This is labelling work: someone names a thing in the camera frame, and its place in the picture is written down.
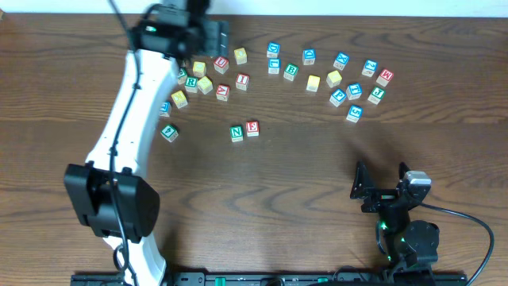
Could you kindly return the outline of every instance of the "wooden table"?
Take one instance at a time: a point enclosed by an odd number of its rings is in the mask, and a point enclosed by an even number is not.
[[[137,16],[129,17],[132,23]],[[485,220],[496,234],[478,284],[508,280],[508,53],[506,19],[408,17],[222,17],[230,51],[248,63],[214,85],[247,92],[229,102],[189,95],[189,106],[161,119],[181,130],[153,140],[148,182],[160,193],[156,239],[172,264],[227,271],[334,271],[373,268],[375,214],[349,199],[357,160],[380,187],[397,183],[398,163],[433,179],[425,200]],[[267,73],[269,41],[282,45],[295,82]],[[302,66],[302,50],[317,62]],[[359,82],[364,108],[331,106],[325,83],[339,51],[351,56],[340,88]],[[0,23],[0,284],[65,285],[76,271],[113,271],[111,249],[79,225],[63,185],[102,132],[123,75],[126,39],[111,15],[7,14]],[[385,99],[367,101],[375,78],[366,59],[394,72]],[[317,93],[305,92],[319,75]],[[232,143],[229,127],[260,121],[258,138]],[[469,276],[487,251],[473,222],[421,207],[412,219],[441,228],[435,269]]]

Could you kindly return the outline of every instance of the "cube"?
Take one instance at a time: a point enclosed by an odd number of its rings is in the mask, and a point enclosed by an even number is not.
[[[202,78],[206,74],[206,64],[203,62],[194,62],[192,72],[194,73],[194,76]]]
[[[229,68],[229,61],[225,57],[219,56],[214,61],[214,68],[217,72],[220,72],[222,75],[224,75]]]
[[[311,48],[303,50],[303,65],[311,65],[316,61],[316,51]]]
[[[307,81],[307,90],[314,92],[318,91],[320,80],[321,79],[319,78],[319,76],[309,75],[309,81]]]
[[[378,79],[376,80],[377,83],[379,83],[382,86],[386,86],[391,79],[394,77],[394,73],[391,71],[388,71],[386,68],[381,71],[381,74],[378,76]]]
[[[184,84],[187,81],[187,71],[185,68],[180,68],[178,72],[178,84]]]
[[[228,101],[229,99],[229,87],[226,85],[219,84],[217,92],[215,93],[218,100]]]
[[[198,88],[204,95],[206,95],[214,89],[214,85],[208,77],[203,76],[202,79],[198,80]]]
[[[338,86],[339,84],[341,84],[341,80],[342,80],[342,76],[339,73],[339,71],[332,71],[326,77],[326,83],[330,87],[336,87],[336,86]]]
[[[362,75],[366,75],[368,77],[372,77],[375,73],[375,69],[378,67],[378,63],[374,60],[367,60],[364,65],[364,69],[362,70]]]
[[[346,100],[346,94],[341,89],[337,89],[332,93],[332,96],[330,96],[330,102],[335,107],[339,107],[339,105],[342,104],[344,100]]]
[[[358,99],[362,95],[362,87],[359,83],[350,84],[346,90],[349,100]]]
[[[344,68],[346,67],[346,64],[348,62],[349,62],[349,56],[344,54],[343,52],[339,52],[339,55],[335,59],[335,62],[333,62],[333,66],[342,71],[342,70],[344,70]]]
[[[298,67],[294,64],[288,64],[286,69],[284,70],[284,79],[289,79],[293,81],[298,73]]]
[[[280,72],[280,59],[268,60],[268,73],[278,75]]]
[[[198,78],[189,76],[185,81],[185,90],[187,92],[197,93],[198,92]]]
[[[371,92],[371,95],[368,96],[367,100],[377,105],[381,101],[381,99],[383,99],[384,94],[385,90],[382,90],[379,87],[374,87],[374,89]]]
[[[235,60],[237,60],[237,64],[247,63],[247,52],[245,51],[245,48],[237,48],[234,52],[235,52]]]
[[[247,137],[260,135],[260,123],[259,122],[247,122],[245,124],[245,129],[247,130]]]
[[[268,44],[267,57],[276,58],[279,57],[280,44],[272,43]]]
[[[162,134],[162,137],[170,142],[173,142],[178,137],[178,132],[176,131],[175,127],[169,124],[166,125],[166,127],[164,127],[160,133]]]
[[[241,130],[241,126],[233,126],[229,128],[231,134],[231,141],[238,142],[244,140],[244,132]]]
[[[246,91],[249,80],[250,80],[250,77],[248,75],[238,74],[238,76],[237,76],[237,88],[241,89],[242,91]]]
[[[346,119],[350,122],[358,122],[360,117],[362,116],[362,113],[364,110],[359,106],[351,106],[348,112],[348,116],[346,116]]]
[[[182,91],[176,91],[174,94],[171,95],[171,98],[173,99],[173,102],[175,103],[176,107],[178,109],[187,106],[188,102],[185,98],[185,95]]]
[[[171,113],[171,104],[169,102],[163,103],[159,109],[159,116],[169,117],[170,113]]]

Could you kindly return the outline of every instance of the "wood grain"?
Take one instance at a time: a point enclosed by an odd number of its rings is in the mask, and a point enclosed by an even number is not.
[[[134,23],[136,15],[129,15]],[[386,264],[375,246],[376,216],[348,198],[363,159],[382,187],[404,160],[433,179],[427,203],[476,215],[496,234],[477,284],[508,280],[508,20],[410,17],[217,17],[229,21],[231,49],[248,63],[225,75],[208,64],[214,86],[247,92],[229,102],[189,95],[189,106],[161,119],[180,128],[156,136],[148,182],[162,199],[156,238],[176,265],[210,271],[333,271]],[[110,15],[7,14],[0,23],[0,284],[65,285],[77,271],[113,271],[111,251],[79,225],[63,186],[108,118],[121,82],[126,40]],[[295,82],[267,73],[266,46],[282,45]],[[315,48],[314,66],[301,65]],[[351,56],[340,88],[359,82],[364,108],[332,107],[325,77],[339,52]],[[375,78],[366,59],[395,74],[387,95],[367,102]],[[308,75],[319,91],[305,92]],[[229,127],[260,121],[260,137],[232,144]],[[417,208],[412,219],[441,228],[435,269],[476,270],[487,233],[472,222]]]

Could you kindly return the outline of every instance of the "yellow block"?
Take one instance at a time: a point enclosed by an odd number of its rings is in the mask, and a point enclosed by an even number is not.
[[[319,78],[319,76],[309,75],[309,81],[307,82],[307,90],[318,91],[320,81],[321,79]]]
[[[330,87],[338,86],[341,83],[342,76],[339,71],[332,71],[326,77],[326,82]]]
[[[206,64],[203,62],[194,62],[192,71],[194,72],[194,76],[202,78],[206,74]]]
[[[247,63],[247,52],[245,51],[245,48],[237,48],[234,52],[235,52],[235,60],[237,60],[237,64]]]
[[[212,82],[206,76],[198,80],[198,88],[203,94],[207,94],[214,89]]]
[[[173,102],[178,108],[187,105],[187,99],[185,98],[185,95],[183,94],[182,91],[176,91],[174,94],[171,95],[171,98],[173,99]]]

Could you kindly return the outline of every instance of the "white background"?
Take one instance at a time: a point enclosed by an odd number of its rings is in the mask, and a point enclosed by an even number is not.
[[[117,0],[141,13],[156,0]],[[211,0],[210,14],[508,17],[508,0]],[[0,0],[0,9],[36,13],[110,13],[106,0]]]

